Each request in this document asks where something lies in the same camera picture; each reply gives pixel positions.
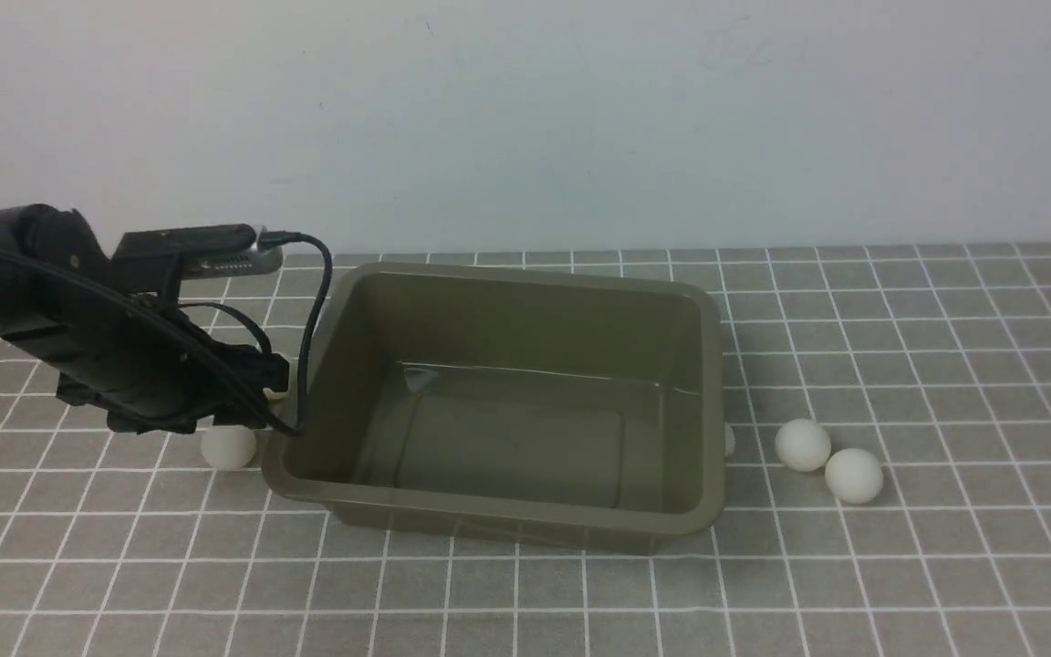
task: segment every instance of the plastic tub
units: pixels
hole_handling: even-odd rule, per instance
[[[724,501],[713,301],[655,280],[375,263],[318,326],[276,494],[343,522],[654,553]]]

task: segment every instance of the white wall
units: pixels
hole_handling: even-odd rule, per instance
[[[0,0],[0,205],[337,250],[1051,239],[1051,1]]]

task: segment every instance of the black cable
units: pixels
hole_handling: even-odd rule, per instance
[[[310,314],[308,324],[303,329],[303,343],[300,346],[300,371],[297,371],[297,392],[295,399],[295,428],[297,432],[306,429],[308,419],[308,363],[310,361],[310,340],[314,335],[314,325],[318,322],[318,313],[322,311],[322,304],[327,300],[327,291],[330,289],[330,275],[334,271],[334,262],[330,259],[330,249],[316,238],[306,235],[304,232],[290,232],[288,230],[273,230],[262,233],[259,238],[260,246],[264,249],[271,249],[275,246],[292,245],[301,242],[311,245],[322,253],[322,279],[318,280],[318,290],[314,294],[314,302],[310,304]]]
[[[326,253],[325,261],[329,263],[329,251],[326,251],[326,246],[323,246],[322,250]],[[270,412],[270,408],[268,408],[266,399],[260,395],[260,391],[252,391],[245,382],[242,382],[242,379],[238,377],[238,373],[234,373],[233,369],[230,369],[229,365],[223,363],[220,357],[210,353],[209,350],[202,348],[201,344],[193,340],[191,335],[180,329],[176,324],[164,320],[163,316],[149,310],[149,308],[145,308],[142,304],[135,303],[132,300],[129,300],[128,296],[121,294],[121,292],[117,292],[111,287],[102,286],[100,283],[95,282],[95,280],[84,278],[84,275],[80,275],[78,273],[70,273],[70,271],[59,269],[58,266],[47,265],[47,263],[33,258],[21,256],[21,254],[0,250],[0,262],[7,263],[7,265],[20,266],[22,269],[28,269],[35,273],[42,273],[50,279],[62,280],[62,282],[69,284],[69,286],[76,286],[82,288],[82,290],[91,292],[91,294],[95,294],[100,302],[112,305],[115,308],[120,308],[128,316],[145,324],[147,328],[153,329],[154,332],[174,343],[178,348],[186,350],[186,352],[195,358],[198,363],[208,367],[211,373],[217,375],[218,382],[221,383],[234,398],[245,405],[246,409],[249,409],[254,418],[263,422],[263,425],[267,425],[268,427],[276,430],[276,432],[283,433],[284,436],[301,436],[306,420],[305,415],[297,416],[295,427],[287,425],[287,422],[284,422],[279,416],[274,415],[273,412]],[[329,274],[330,266],[327,266],[324,273],[326,286],[321,287],[321,291],[324,291],[324,294],[326,293],[325,288],[329,287]],[[316,300],[316,307],[322,307],[322,299]],[[308,333],[312,327],[313,322],[310,322],[308,324]],[[304,334],[304,346],[305,348],[309,348],[308,334]],[[305,362],[300,362],[300,372],[305,373]],[[300,399],[305,403],[305,385],[300,388]]]
[[[233,320],[236,320],[242,326],[246,326],[246,331],[249,331],[253,335],[253,340],[259,342],[259,349],[262,350],[262,353],[274,353],[274,347],[270,344],[270,336],[266,335],[266,331],[263,331],[262,326],[254,324],[245,312],[242,312],[238,308],[228,307],[228,305],[215,302],[178,304],[177,308],[217,308],[218,311],[225,312],[225,314],[232,316]]]

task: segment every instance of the robotic arm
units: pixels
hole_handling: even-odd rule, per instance
[[[234,308],[257,348],[213,341],[179,303],[181,282],[265,273],[281,246],[308,242],[324,254],[324,275],[297,363],[296,422],[268,408],[284,391],[289,363],[266,333]],[[0,210],[0,337],[59,370],[56,396],[107,411],[114,432],[193,432],[198,420],[303,432],[310,336],[330,283],[330,253],[297,232],[249,225],[126,233],[114,256],[100,249],[78,211],[44,204]]]

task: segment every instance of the white ball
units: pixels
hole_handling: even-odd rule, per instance
[[[733,456],[733,453],[737,450],[737,433],[734,432],[733,427],[725,422],[724,424],[724,456]]]
[[[829,492],[846,504],[865,504],[883,490],[883,467],[864,449],[843,449],[826,464]]]
[[[259,438],[245,427],[212,427],[201,436],[201,456],[213,470],[240,470],[259,451]]]
[[[811,473],[829,458],[829,433],[812,419],[791,419],[777,431],[777,457],[798,473]]]

